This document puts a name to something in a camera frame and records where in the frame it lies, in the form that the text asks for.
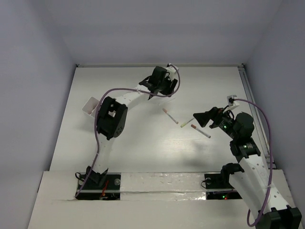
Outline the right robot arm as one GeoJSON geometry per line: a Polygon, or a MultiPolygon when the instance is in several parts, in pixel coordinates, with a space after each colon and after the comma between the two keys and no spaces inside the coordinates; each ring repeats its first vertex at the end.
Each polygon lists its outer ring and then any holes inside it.
{"type": "Polygon", "coordinates": [[[213,107],[204,113],[194,113],[201,127],[209,121],[211,129],[220,128],[231,137],[230,150],[237,163],[222,167],[219,182],[224,187],[232,186],[244,200],[249,210],[249,227],[256,229],[297,229],[302,214],[297,207],[291,207],[283,198],[272,181],[271,167],[264,165],[263,157],[255,144],[252,133],[254,119],[248,113],[241,112],[233,116],[227,108],[213,107]]]}

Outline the peach cap marker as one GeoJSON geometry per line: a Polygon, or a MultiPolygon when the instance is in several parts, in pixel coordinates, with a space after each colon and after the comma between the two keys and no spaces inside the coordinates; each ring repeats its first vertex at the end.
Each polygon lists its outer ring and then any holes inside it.
{"type": "Polygon", "coordinates": [[[163,111],[174,123],[179,124],[179,122],[176,119],[174,119],[165,108],[163,108],[163,111]]]}

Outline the white pen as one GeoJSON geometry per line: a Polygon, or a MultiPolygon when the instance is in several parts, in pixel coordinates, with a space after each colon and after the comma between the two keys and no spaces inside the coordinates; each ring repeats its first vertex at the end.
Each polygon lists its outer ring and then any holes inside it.
{"type": "Polygon", "coordinates": [[[159,106],[163,106],[165,104],[168,104],[169,102],[173,101],[175,99],[175,97],[169,97],[169,98],[165,98],[163,100],[161,100],[158,105],[159,106]]]}

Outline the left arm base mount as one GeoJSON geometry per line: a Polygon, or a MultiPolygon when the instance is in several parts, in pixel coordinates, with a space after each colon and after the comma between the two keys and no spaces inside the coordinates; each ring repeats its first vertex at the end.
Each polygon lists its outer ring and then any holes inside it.
{"type": "Polygon", "coordinates": [[[108,173],[105,170],[102,174],[92,171],[84,183],[87,173],[91,167],[86,168],[85,173],[75,173],[78,180],[76,189],[77,200],[120,200],[121,173],[108,173]]]}

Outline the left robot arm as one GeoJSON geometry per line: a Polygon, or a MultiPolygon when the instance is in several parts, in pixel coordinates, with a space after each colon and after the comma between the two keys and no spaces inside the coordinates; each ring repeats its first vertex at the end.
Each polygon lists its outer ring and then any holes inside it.
{"type": "Polygon", "coordinates": [[[166,67],[156,66],[152,74],[135,88],[113,88],[105,92],[94,109],[93,132],[97,151],[92,165],[86,169],[84,184],[89,182],[94,188],[104,186],[112,145],[124,130],[128,112],[154,97],[171,97],[180,85],[179,68],[167,64],[166,67]]]}

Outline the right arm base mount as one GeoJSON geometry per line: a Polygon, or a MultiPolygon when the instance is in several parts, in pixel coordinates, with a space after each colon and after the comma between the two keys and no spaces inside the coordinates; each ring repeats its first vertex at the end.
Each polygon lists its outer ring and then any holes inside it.
{"type": "Polygon", "coordinates": [[[201,187],[206,190],[207,200],[242,199],[239,193],[229,183],[230,175],[244,172],[238,163],[229,163],[222,167],[219,173],[206,173],[201,187]]]}

